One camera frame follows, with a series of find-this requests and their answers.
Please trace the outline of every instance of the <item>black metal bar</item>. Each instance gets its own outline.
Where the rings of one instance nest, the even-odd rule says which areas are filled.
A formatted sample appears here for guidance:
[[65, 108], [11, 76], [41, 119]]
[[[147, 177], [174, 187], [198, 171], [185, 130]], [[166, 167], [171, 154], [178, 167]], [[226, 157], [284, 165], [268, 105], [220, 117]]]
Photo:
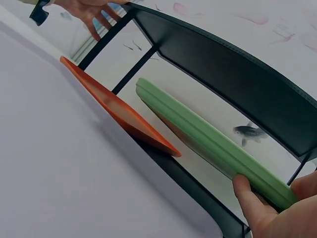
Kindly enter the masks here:
[[157, 46], [152, 46], [145, 55], [133, 66], [132, 69], [121, 79], [121, 81], [113, 89], [113, 93], [117, 95], [121, 89], [130, 81], [130, 79], [140, 70], [140, 68], [156, 53]]
[[91, 51], [79, 63], [78, 67], [85, 70], [97, 55], [104, 49], [104, 47], [122, 30], [134, 17], [134, 11], [128, 12], [119, 22], [117, 22], [92, 48]]
[[310, 153], [306, 155], [306, 157], [303, 159], [303, 161], [301, 162], [301, 164], [299, 165], [299, 167], [297, 168], [295, 173], [292, 175], [290, 180], [287, 182], [287, 185], [291, 185], [291, 183], [294, 181], [294, 179], [296, 179], [297, 175], [302, 170], [302, 168], [304, 167], [304, 165], [306, 164], [306, 162], [309, 160], [310, 157], [311, 157]]

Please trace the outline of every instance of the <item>white table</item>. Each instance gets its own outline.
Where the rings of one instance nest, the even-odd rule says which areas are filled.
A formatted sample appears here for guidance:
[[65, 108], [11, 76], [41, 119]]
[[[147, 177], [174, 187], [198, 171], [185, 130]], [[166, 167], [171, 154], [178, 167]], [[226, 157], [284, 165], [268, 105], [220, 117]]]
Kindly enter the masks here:
[[221, 236], [62, 64], [0, 37], [1, 237]]

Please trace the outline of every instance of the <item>black frame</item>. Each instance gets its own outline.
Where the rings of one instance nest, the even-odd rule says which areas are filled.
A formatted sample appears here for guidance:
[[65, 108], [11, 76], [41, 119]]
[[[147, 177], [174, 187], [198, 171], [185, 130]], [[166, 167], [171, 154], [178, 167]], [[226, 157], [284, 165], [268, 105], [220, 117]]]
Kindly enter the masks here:
[[[250, 118], [301, 162], [288, 185], [297, 177], [307, 161], [317, 157], [315, 123], [317, 102], [302, 89], [262, 61], [209, 32], [134, 3], [127, 3], [122, 7], [127, 14], [80, 62], [79, 67], [82, 70], [85, 70], [116, 34], [133, 20], [152, 47], [117, 84], [112, 91], [114, 94], [118, 94], [151, 56], [158, 53], [161, 58], [209, 88]], [[200, 52], [197, 49], [191, 50], [195, 42], [205, 46], [214, 59], [208, 58], [204, 49]], [[179, 52], [185, 52], [186, 55], [178, 56]], [[192, 57], [197, 54], [202, 59]], [[236, 74], [233, 79], [229, 77], [233, 74], [230, 74], [231, 69], [228, 69], [228, 66], [232, 67]], [[210, 79], [212, 77], [210, 67], [213, 69], [212, 72], [217, 74], [213, 79]], [[228, 89], [228, 83], [235, 85], [234, 91]], [[246, 88], [251, 90], [251, 94], [253, 93], [251, 97], [243, 95], [243, 90]], [[256, 102], [256, 105], [261, 106], [261, 110], [250, 102]], [[137, 139], [135, 141], [215, 219], [224, 237], [250, 236], [250, 228], [207, 191], [175, 159], [142, 141]]]

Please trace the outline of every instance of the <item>small fish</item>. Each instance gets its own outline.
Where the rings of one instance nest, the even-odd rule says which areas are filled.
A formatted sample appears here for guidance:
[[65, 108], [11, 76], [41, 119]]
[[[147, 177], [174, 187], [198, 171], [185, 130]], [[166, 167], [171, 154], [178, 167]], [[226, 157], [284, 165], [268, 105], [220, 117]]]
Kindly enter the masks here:
[[157, 9], [157, 11], [162, 11], [161, 9], [158, 8], [158, 5], [155, 4], [155, 8]]
[[233, 128], [233, 132], [242, 137], [242, 147], [247, 145], [248, 140], [260, 143], [261, 139], [265, 139], [268, 135], [261, 128], [253, 128], [253, 123], [249, 122], [246, 126], [237, 126]]
[[134, 44], [140, 51], [142, 51], [142, 48], [139, 47], [139, 46], [134, 42], [134, 40], [133, 40], [132, 42], [133, 42], [133, 44]]
[[66, 20], [69, 20], [69, 21], [72, 20], [72, 17], [71, 17], [71, 15], [70, 15], [68, 12], [61, 12], [61, 13], [60, 13], [60, 16], [61, 16], [62, 18], [64, 18], [64, 19], [66, 19]]
[[123, 44], [123, 46], [125, 46], [126, 48], [128, 48], [129, 50], [133, 51], [133, 48], [126, 46], [125, 44]]

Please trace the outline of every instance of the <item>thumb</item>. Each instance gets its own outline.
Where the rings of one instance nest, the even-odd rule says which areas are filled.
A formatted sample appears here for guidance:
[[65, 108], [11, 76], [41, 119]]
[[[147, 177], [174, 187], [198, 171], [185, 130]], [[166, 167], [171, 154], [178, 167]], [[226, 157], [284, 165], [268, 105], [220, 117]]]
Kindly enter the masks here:
[[271, 220], [271, 218], [276, 216], [276, 212], [270, 206], [263, 204], [251, 191], [250, 183], [245, 176], [236, 175], [232, 182], [234, 193], [251, 230], [261, 230], [262, 226], [264, 226], [264, 220]]

